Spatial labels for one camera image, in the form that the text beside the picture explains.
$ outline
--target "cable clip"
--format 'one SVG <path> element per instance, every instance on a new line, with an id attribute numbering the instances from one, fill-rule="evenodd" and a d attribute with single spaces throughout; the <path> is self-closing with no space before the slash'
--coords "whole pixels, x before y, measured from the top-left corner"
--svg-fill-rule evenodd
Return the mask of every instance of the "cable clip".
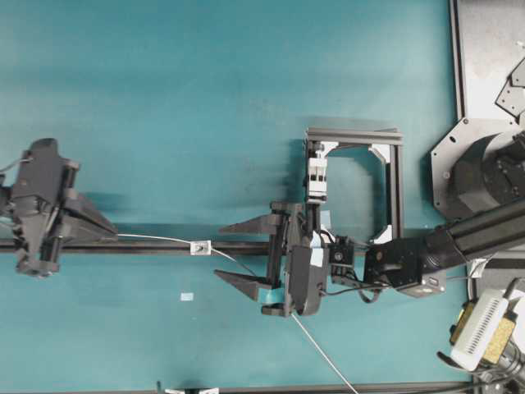
<path id="1" fill-rule="evenodd" d="M 189 243 L 189 254 L 192 256 L 209 256 L 212 254 L 212 242 L 191 241 Z"/>

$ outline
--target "white label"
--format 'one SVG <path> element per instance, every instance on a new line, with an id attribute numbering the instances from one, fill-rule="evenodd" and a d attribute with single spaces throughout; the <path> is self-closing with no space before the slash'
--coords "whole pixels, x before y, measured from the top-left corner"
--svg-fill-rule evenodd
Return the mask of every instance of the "white label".
<path id="1" fill-rule="evenodd" d="M 181 301 L 193 301 L 194 293 L 180 293 L 180 300 Z"/>
<path id="2" fill-rule="evenodd" d="M 312 257 L 310 258 L 310 264 L 315 265 L 316 267 L 322 267 L 322 257 L 323 257 L 322 248 L 312 248 Z"/>

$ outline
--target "octagonal mounting plate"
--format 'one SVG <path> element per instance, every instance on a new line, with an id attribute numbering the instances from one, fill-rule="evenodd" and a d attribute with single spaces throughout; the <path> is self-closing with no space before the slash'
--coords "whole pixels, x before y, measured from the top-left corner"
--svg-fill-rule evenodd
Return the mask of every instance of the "octagonal mounting plate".
<path id="1" fill-rule="evenodd" d="M 449 220 L 463 218 L 470 210 L 450 192 L 452 168 L 475 141 L 505 132 L 520 132 L 514 121 L 500 119 L 461 119 L 431 151 L 434 207 Z"/>

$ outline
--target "electrical wire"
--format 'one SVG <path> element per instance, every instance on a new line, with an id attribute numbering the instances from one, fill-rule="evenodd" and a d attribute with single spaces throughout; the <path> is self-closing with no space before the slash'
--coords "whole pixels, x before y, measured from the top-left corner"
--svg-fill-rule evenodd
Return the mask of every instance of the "electrical wire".
<path id="1" fill-rule="evenodd" d="M 373 290 L 386 290 L 386 289 L 391 289 L 391 288 L 392 287 L 390 286 L 361 286 L 361 287 L 352 287 L 350 289 L 344 289 L 344 290 L 334 291 L 334 292 L 329 292 L 329 291 L 324 291 L 324 290 L 319 290 L 319 292 L 323 296 L 338 296 L 339 294 L 348 293 L 350 291 L 362 291 L 362 290 L 373 291 Z"/>
<path id="2" fill-rule="evenodd" d="M 483 267 L 484 265 L 486 265 L 488 263 L 488 261 L 481 261 L 480 263 L 478 263 L 478 265 L 476 267 L 474 267 L 474 269 L 472 270 L 471 273 L 469 273 L 467 276 L 458 276 L 458 277 L 447 277 L 446 280 L 447 281 L 458 281 L 460 279 L 473 279 L 474 278 L 474 275 L 476 275 L 477 271 L 479 270 L 479 268 Z"/>
<path id="3" fill-rule="evenodd" d="M 169 237 L 169 236 L 144 236 L 144 235 L 140 235 L 140 234 L 117 234 L 116 236 L 122 236 L 122 237 L 128 237 L 128 238 L 147 238 L 147 239 L 150 239 L 150 240 L 160 240 L 160 241 L 174 241 L 174 242 L 181 242 L 181 243 L 184 243 L 184 244 L 187 244 L 187 245 L 191 245 L 191 243 L 192 243 L 191 241 L 182 240 L 180 238 L 172 238 L 172 237 Z M 214 248 L 212 248 L 212 252 L 217 253 L 217 254 L 219 254 L 219 255 L 221 255 L 223 257 L 226 257 L 227 259 L 233 261 L 234 263 L 237 263 L 239 266 L 241 266 L 243 269 L 245 269 L 251 275 L 253 275 L 255 277 L 257 276 L 257 274 L 254 271 L 252 271 L 245 264 L 243 264 L 240 261 L 234 259 L 230 255 L 228 255 L 228 254 L 226 254 L 224 252 L 221 252 L 220 250 L 214 249 Z"/>
<path id="4" fill-rule="evenodd" d="M 18 158 L 17 160 L 12 162 L 11 164 L 8 164 L 6 167 L 0 168 L 0 174 L 5 174 L 6 172 L 11 170 L 17 164 L 27 163 L 27 162 L 30 162 L 31 160 L 32 160 L 32 158 Z"/>
<path id="5" fill-rule="evenodd" d="M 9 223 L 5 223 L 5 222 L 2 222 L 0 220 L 0 226 L 4 226 L 5 228 L 8 228 L 9 230 L 12 230 L 13 229 L 13 225 L 9 224 Z"/>
<path id="6" fill-rule="evenodd" d="M 292 319 L 297 323 L 297 325 L 299 326 L 299 328 L 301 330 L 303 330 L 304 334 L 306 335 L 306 337 L 312 342 L 313 346 L 317 349 L 317 351 L 319 352 L 320 355 L 322 355 L 322 357 L 325 359 L 325 361 L 328 363 L 328 365 L 330 365 L 330 368 L 333 369 L 333 371 L 335 373 L 337 373 L 337 376 L 340 377 L 340 379 L 345 383 L 345 385 L 354 393 L 354 394 L 359 394 L 358 391 L 354 388 L 354 386 L 352 386 L 352 383 L 350 383 L 348 381 L 347 378 L 345 378 L 345 376 L 341 373 L 341 371 L 339 371 L 339 369 L 336 367 L 336 365 L 334 364 L 334 362 L 330 359 L 330 357 L 328 357 L 328 355 L 324 352 L 324 350 L 317 344 L 317 342 L 315 341 L 315 339 L 313 339 L 312 337 L 312 334 L 310 334 L 310 332 L 306 329 L 306 327 L 300 322 L 299 318 L 297 316 L 295 316 L 295 314 L 291 314 L 291 317 Z"/>
<path id="7" fill-rule="evenodd" d="M 518 287 L 518 284 L 520 282 L 525 283 L 525 277 L 515 277 L 512 282 L 507 287 L 507 290 L 503 294 L 503 298 L 506 298 L 507 300 L 510 300 L 510 297 L 512 296 L 512 293 L 514 293 L 514 290 L 516 290 L 516 287 Z"/>

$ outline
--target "black arm segment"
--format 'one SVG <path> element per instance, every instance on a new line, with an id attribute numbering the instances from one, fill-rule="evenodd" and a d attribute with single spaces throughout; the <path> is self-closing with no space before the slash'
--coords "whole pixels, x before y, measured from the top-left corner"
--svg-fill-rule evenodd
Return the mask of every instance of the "black arm segment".
<path id="1" fill-rule="evenodd" d="M 445 290 L 445 270 L 525 243 L 525 199 L 437 227 L 419 238 L 374 245 L 364 281 L 387 283 L 415 297 Z"/>

